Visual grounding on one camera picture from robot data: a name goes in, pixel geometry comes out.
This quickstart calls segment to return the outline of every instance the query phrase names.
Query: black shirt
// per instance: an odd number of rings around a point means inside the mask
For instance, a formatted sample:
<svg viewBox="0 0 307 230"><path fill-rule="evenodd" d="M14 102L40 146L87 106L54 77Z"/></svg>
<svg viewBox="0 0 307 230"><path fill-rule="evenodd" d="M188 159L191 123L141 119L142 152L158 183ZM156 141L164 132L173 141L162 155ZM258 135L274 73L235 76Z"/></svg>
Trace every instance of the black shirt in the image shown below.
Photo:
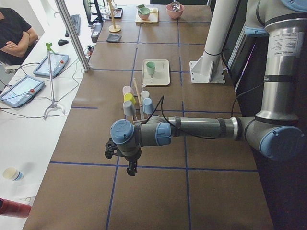
<svg viewBox="0 0 307 230"><path fill-rule="evenodd" d="M11 8L0 8L0 11L4 16L4 19L0 20L0 48L5 47L8 41L18 44L23 37L23 31L28 31L31 25ZM16 57L0 50L1 61L10 65L20 65L32 48L32 46L28 47L24 57Z"/></svg>

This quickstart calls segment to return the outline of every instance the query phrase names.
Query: tablet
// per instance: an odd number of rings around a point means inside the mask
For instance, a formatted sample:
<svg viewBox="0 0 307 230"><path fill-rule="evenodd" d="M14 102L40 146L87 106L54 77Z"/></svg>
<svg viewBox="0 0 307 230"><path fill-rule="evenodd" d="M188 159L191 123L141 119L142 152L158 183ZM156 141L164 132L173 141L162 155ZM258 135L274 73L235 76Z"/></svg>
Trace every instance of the tablet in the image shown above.
<svg viewBox="0 0 307 230"><path fill-rule="evenodd" d="M50 53L50 59L51 59L52 77L54 78L65 67L66 63L69 60L69 56L67 54L52 54L52 53ZM48 55L36 67L36 69L33 71L33 73L36 74L36 75L41 75L41 76L48 76L48 77L50 76Z"/></svg>
<svg viewBox="0 0 307 230"><path fill-rule="evenodd" d="M0 96L0 100L11 107L20 107L30 102L45 86L41 80L26 75Z"/></svg>

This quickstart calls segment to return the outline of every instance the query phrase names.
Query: bowl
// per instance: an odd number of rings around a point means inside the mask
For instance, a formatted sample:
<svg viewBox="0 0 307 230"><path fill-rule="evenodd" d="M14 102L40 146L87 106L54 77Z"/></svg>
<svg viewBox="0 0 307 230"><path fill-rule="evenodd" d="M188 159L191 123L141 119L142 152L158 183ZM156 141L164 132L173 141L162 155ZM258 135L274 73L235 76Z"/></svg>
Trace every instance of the bowl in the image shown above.
<svg viewBox="0 0 307 230"><path fill-rule="evenodd" d="M180 10L179 11L172 11L171 4L166 5L166 11L168 16L170 16L172 19L179 18L183 11L184 11L184 5L180 4Z"/></svg>
<svg viewBox="0 0 307 230"><path fill-rule="evenodd" d="M147 7L142 7L140 8L140 10L142 11L142 13L140 11L138 11L138 15L142 20L145 20L149 17L150 15L150 9L148 9Z"/></svg>

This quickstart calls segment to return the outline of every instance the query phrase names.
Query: green cup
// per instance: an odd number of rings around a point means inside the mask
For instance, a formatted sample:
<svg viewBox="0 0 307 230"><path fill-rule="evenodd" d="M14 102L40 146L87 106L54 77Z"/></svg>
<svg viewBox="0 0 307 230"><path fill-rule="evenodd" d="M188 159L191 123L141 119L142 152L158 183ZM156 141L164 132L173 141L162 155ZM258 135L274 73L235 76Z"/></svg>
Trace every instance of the green cup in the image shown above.
<svg viewBox="0 0 307 230"><path fill-rule="evenodd" d="M153 75L155 69L155 63L153 61L149 61L146 63L146 67L147 67L147 73L149 75Z"/></svg>

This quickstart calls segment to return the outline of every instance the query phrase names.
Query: yellow cup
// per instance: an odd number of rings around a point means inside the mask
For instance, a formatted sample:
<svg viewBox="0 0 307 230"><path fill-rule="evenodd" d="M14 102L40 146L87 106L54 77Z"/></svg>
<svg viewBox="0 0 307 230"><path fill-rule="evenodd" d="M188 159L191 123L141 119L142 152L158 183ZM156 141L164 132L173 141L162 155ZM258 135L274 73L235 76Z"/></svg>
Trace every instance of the yellow cup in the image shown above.
<svg viewBox="0 0 307 230"><path fill-rule="evenodd" d="M124 101L131 101L133 105L136 103L135 98L131 93L126 93L124 95Z"/></svg>

